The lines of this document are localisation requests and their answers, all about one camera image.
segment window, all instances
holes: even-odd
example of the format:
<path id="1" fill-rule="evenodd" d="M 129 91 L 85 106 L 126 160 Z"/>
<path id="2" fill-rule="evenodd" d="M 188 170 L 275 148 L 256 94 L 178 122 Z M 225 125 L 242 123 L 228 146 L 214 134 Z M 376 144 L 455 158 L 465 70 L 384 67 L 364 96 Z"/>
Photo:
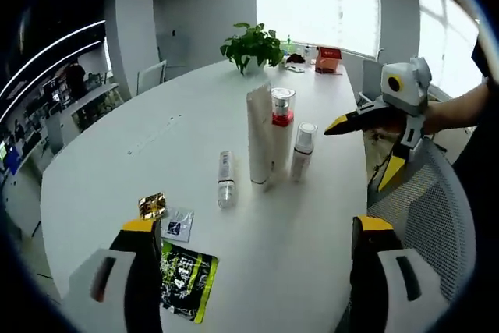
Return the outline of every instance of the window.
<path id="1" fill-rule="evenodd" d="M 476 22 L 454 0 L 419 0 L 419 56 L 428 62 L 432 84 L 458 97 L 482 80 L 471 59 L 478 36 Z"/>
<path id="2" fill-rule="evenodd" d="M 299 43 L 322 44 L 375 56 L 379 0 L 257 0 L 259 23 Z"/>

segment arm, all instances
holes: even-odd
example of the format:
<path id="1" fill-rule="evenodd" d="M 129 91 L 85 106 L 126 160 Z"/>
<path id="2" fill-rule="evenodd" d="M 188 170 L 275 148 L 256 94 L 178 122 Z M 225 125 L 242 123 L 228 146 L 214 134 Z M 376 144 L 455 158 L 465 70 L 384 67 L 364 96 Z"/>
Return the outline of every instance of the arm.
<path id="1" fill-rule="evenodd" d="M 438 103 L 431 101 L 426 110 L 424 133 L 434 134 L 444 129 L 475 126 L 490 96 L 486 83 L 482 83 L 466 94 Z"/>

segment round table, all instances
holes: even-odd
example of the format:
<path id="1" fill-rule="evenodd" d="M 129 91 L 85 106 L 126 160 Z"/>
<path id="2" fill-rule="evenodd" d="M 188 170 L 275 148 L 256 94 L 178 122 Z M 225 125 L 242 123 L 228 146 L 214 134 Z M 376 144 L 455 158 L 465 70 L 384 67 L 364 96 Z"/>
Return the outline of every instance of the round table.
<path id="1" fill-rule="evenodd" d="M 135 97 L 93 124 L 44 172 L 41 220 L 57 289 L 96 249 L 108 248 L 138 215 L 137 201 L 164 191 L 194 210 L 188 249 L 219 266 L 202 324 L 161 308 L 169 332 L 331 331 L 349 299 L 352 217 L 366 213 L 361 132 L 324 136 L 356 108 L 345 68 L 320 75 L 266 68 L 241 76 L 219 62 Z M 318 125 L 302 183 L 253 191 L 248 165 L 246 93 L 267 77 L 296 91 L 295 128 Z M 233 151 L 238 201 L 217 206 L 218 157 Z"/>

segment potted plant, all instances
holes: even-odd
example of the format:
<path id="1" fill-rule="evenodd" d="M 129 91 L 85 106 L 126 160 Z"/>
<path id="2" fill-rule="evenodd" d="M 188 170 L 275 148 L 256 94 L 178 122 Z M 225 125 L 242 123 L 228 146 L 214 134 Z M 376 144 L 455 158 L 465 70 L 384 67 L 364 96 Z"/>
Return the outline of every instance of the potted plant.
<path id="1" fill-rule="evenodd" d="M 235 27 L 245 27 L 243 35 L 235 35 L 225 40 L 220 52 L 230 62 L 234 60 L 241 74 L 262 69 L 265 62 L 269 66 L 276 66 L 281 62 L 284 53 L 281 51 L 281 42 L 275 37 L 275 31 L 264 31 L 264 24 L 259 23 L 252 27 L 248 23 L 237 23 Z"/>

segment orange box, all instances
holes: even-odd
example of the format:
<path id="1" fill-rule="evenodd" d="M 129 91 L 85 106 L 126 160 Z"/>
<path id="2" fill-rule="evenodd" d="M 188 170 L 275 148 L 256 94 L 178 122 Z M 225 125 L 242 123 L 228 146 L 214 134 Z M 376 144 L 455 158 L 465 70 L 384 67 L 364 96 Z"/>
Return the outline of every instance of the orange box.
<path id="1" fill-rule="evenodd" d="M 317 73 L 336 73 L 341 60 L 342 51 L 339 48 L 319 47 L 315 71 Z"/>

